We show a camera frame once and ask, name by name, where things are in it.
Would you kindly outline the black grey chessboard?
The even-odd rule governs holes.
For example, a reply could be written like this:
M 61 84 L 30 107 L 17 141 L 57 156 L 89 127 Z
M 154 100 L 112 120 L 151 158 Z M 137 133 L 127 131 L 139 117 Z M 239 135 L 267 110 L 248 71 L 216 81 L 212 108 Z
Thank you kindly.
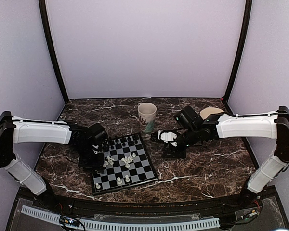
M 135 187 L 158 180 L 158 176 L 140 133 L 109 138 L 103 144 L 101 153 L 104 164 L 101 171 L 92 174 L 92 193 L 94 196 L 112 193 L 121 189 Z M 117 184 L 117 178 L 123 183 Z

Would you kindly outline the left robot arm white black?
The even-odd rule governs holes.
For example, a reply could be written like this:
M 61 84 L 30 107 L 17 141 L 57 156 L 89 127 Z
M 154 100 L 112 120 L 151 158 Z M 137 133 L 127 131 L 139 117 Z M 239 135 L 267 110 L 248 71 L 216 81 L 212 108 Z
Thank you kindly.
M 102 166 L 98 152 L 108 135 L 105 128 L 95 123 L 77 123 L 25 119 L 10 111 L 0 115 L 0 168 L 26 186 L 48 210 L 58 206 L 58 198 L 47 180 L 33 170 L 45 144 L 69 145 L 79 154 L 80 167 L 97 169 Z

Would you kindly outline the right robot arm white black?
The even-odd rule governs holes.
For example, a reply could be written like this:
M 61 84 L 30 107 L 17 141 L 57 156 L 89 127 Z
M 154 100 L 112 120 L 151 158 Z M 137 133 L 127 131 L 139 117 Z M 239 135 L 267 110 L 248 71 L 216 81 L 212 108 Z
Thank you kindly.
M 260 166 L 236 199 L 241 209 L 248 208 L 255 196 L 289 166 L 289 109 L 286 106 L 247 115 L 235 115 L 216 107 L 196 113 L 187 106 L 174 119 L 184 129 L 183 133 L 157 132 L 157 140 L 169 145 L 170 154 L 181 154 L 199 142 L 234 137 L 246 138 L 253 152 L 260 151 L 256 155 Z

